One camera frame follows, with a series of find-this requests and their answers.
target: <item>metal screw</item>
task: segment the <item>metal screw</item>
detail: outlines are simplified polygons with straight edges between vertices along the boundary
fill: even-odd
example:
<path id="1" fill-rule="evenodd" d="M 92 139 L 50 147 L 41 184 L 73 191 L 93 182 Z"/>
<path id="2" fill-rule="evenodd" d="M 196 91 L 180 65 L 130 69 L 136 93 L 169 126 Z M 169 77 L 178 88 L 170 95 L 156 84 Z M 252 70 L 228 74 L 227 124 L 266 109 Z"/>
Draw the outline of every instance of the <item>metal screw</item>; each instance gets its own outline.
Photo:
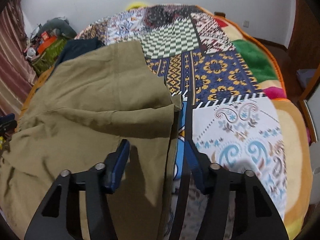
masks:
<path id="1" fill-rule="evenodd" d="M 60 175 L 62 176 L 62 177 L 66 177 L 66 176 L 68 176 L 70 174 L 70 171 L 68 171 L 68 170 L 64 170 L 64 171 L 61 171 L 60 172 Z"/>
<path id="2" fill-rule="evenodd" d="M 254 172 L 251 171 L 251 170 L 245 171 L 245 174 L 246 174 L 248 177 L 253 177 L 253 176 L 255 175 Z"/>
<path id="3" fill-rule="evenodd" d="M 94 167 L 97 170 L 102 170 L 106 165 L 104 163 L 97 163 Z"/>
<path id="4" fill-rule="evenodd" d="M 210 168 L 213 169 L 213 170 L 218 170 L 221 168 L 221 166 L 217 163 L 211 163 L 210 164 Z"/>

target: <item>electrical socket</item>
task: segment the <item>electrical socket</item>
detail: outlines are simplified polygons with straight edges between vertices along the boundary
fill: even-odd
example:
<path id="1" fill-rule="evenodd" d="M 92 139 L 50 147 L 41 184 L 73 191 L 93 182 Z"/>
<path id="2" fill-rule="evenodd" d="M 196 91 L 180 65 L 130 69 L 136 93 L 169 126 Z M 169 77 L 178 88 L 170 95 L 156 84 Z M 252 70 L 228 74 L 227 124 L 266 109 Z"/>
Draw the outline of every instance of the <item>electrical socket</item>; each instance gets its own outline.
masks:
<path id="1" fill-rule="evenodd" d="M 242 26 L 245 28 L 249 28 L 249 21 L 243 21 Z"/>

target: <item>pink curtain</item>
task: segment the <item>pink curtain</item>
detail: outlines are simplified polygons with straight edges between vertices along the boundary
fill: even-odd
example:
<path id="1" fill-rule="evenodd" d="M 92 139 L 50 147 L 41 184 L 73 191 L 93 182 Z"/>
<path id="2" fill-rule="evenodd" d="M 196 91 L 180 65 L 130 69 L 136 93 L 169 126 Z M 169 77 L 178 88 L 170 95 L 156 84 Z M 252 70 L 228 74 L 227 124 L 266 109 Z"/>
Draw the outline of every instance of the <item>pink curtain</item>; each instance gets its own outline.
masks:
<path id="1" fill-rule="evenodd" d="M 26 38 L 20 0 L 10 0 L 0 13 L 0 115 L 18 117 L 37 79 L 22 53 Z"/>

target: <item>bedspread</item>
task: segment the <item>bedspread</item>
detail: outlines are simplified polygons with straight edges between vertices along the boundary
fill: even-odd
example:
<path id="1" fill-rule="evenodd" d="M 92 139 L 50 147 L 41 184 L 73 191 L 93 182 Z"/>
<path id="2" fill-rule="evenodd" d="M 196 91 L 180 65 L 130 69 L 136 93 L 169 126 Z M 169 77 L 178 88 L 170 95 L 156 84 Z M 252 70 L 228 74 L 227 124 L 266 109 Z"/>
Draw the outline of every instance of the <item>bedspread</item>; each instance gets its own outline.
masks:
<path id="1" fill-rule="evenodd" d="M 164 235 L 164 239 L 194 240 L 206 207 L 207 198 L 196 189 L 192 176 L 181 179 L 187 104 L 193 108 L 191 133 L 199 151 L 229 170 L 255 171 L 284 219 L 290 239 L 296 236 L 312 181 L 308 145 L 302 133 L 292 137 L 297 144 L 292 149 L 292 135 L 283 133 L 283 126 L 287 131 L 289 124 L 271 99 L 286 98 L 286 93 L 277 62 L 266 48 L 229 20 L 186 5 L 157 5 L 106 17 L 76 39 L 93 37 L 105 45 L 140 41 L 149 69 L 164 77 L 172 95 L 181 94 L 184 99 L 169 215 L 158 239 Z M 301 129 L 302 118 L 295 114 L 295 119 L 290 128 Z M 295 153 L 289 155 L 287 149 Z M 297 156 L 305 161 L 293 175 L 297 164 L 292 159 Z M 303 178 L 299 191 L 303 194 L 293 192 L 293 176 Z M 234 208 L 232 193 L 225 239 L 232 236 Z M 178 227 L 175 218 L 183 220 Z"/>

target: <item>green and white checkered pattern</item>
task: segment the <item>green and white checkered pattern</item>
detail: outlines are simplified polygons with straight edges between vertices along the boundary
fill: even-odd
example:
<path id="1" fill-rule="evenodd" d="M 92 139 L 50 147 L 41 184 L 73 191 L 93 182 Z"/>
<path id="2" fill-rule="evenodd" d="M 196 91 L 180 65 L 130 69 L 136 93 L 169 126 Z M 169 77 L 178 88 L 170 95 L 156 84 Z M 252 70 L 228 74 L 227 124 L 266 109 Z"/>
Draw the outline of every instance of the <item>green and white checkered pattern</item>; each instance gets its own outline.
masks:
<path id="1" fill-rule="evenodd" d="M 130 37 L 129 40 L 141 42 L 146 58 L 172 57 L 199 47 L 196 31 L 189 18 L 177 19 L 168 27 Z"/>

